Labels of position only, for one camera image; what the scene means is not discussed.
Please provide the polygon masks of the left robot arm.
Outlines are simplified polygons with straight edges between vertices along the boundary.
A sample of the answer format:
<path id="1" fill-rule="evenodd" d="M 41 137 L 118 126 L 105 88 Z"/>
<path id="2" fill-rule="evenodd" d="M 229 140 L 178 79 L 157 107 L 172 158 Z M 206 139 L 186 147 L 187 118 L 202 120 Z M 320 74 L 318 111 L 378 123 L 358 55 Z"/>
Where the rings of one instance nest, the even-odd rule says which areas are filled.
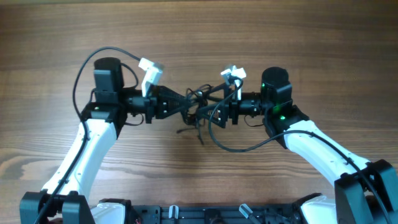
<path id="1" fill-rule="evenodd" d="M 26 192 L 19 211 L 21 223 L 141 223 L 130 200 L 106 198 L 90 208 L 88 199 L 100 165 L 127 125 L 127 116 L 142 115 L 145 123 L 183 112 L 190 101 L 157 84 L 162 66 L 139 61 L 146 75 L 142 88 L 126 88 L 120 59 L 94 62 L 94 100 L 78 113 L 78 134 L 56 173 L 40 192 Z"/>

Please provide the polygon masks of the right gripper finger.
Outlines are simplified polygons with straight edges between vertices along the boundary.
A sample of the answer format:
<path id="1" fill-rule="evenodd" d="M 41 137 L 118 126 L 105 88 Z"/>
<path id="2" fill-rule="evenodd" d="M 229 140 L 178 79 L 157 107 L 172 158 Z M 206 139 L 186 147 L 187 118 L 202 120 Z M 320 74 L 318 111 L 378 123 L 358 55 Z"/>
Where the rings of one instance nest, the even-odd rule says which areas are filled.
<path id="1" fill-rule="evenodd" d="M 200 107 L 196 111 L 198 119 L 207 119 L 215 125 L 225 128 L 229 117 L 229 105 L 225 103 L 216 103 Z"/>
<path id="2" fill-rule="evenodd" d="M 218 86 L 210 86 L 206 91 L 206 99 L 210 101 L 221 101 L 231 93 L 231 87 L 226 83 Z"/>

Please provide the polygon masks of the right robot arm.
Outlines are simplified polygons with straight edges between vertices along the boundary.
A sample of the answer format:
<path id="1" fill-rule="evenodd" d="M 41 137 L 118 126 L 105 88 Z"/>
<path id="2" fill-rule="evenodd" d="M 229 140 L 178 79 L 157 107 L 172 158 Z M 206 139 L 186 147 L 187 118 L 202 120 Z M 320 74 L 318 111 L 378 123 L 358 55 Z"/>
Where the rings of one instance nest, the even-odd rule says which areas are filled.
<path id="1" fill-rule="evenodd" d="M 258 93 L 242 92 L 246 76 L 242 68 L 222 71 L 222 98 L 216 88 L 198 94 L 197 116 L 224 127 L 239 116 L 262 116 L 270 141 L 277 141 L 311 164 L 333 186 L 328 199 L 313 194 L 295 204 L 302 223 L 396 223 L 397 173 L 385 160 L 371 162 L 345 149 L 324 134 L 292 100 L 287 71 L 271 67 L 263 71 Z"/>

